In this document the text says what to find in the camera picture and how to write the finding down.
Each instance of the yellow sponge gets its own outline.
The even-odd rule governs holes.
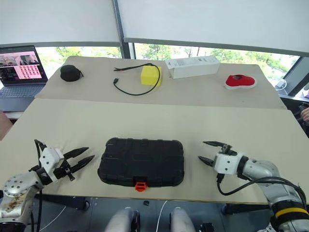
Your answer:
[[[162,81],[162,67],[158,66],[160,70],[160,80],[156,86],[161,85]],[[154,86],[158,80],[159,72],[155,66],[143,66],[140,74],[140,82],[142,85]]]

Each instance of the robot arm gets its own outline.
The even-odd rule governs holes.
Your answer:
[[[57,148],[35,142],[42,150],[42,166],[35,166],[28,173],[15,175],[5,182],[4,196],[0,204],[0,232],[23,232],[28,225],[36,193],[66,175],[71,181],[74,180],[72,174],[86,166],[94,157],[84,158],[71,167],[67,159],[82,154],[88,147],[78,148],[63,155]]]
[[[220,183],[225,174],[237,174],[239,178],[250,180],[262,189],[270,208],[274,212],[279,231],[309,232],[309,214],[306,199],[299,187],[280,178],[278,168],[268,161],[256,161],[231,150],[230,145],[220,142],[204,142],[212,146],[220,146],[214,160],[199,156],[208,166],[218,173],[217,185],[223,195],[231,195],[236,191],[223,193]]]

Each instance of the window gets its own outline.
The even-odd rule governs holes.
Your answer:
[[[135,43],[136,59],[166,60],[198,56],[216,56],[222,63],[257,64],[268,81],[275,86],[283,78],[298,56],[219,48],[184,47]]]
[[[119,47],[37,47],[49,79],[69,56],[121,58]]]

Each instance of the red shoe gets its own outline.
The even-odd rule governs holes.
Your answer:
[[[230,75],[225,82],[225,88],[253,88],[256,86],[256,80],[253,77],[245,75]]]

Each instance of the laptop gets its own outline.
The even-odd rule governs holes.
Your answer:
[[[0,81],[0,110],[24,111],[47,82],[35,47],[0,47]]]

